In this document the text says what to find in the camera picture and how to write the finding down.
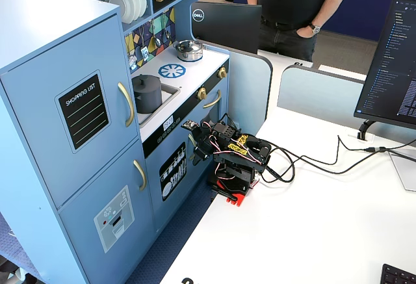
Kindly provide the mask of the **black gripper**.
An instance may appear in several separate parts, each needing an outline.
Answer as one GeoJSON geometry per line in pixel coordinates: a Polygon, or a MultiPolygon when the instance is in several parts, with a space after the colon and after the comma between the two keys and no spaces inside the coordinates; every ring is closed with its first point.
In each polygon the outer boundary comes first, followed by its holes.
{"type": "Polygon", "coordinates": [[[215,142],[212,140],[213,126],[202,123],[201,128],[194,128],[191,131],[194,144],[193,162],[205,161],[213,152],[217,150],[215,142]]]}

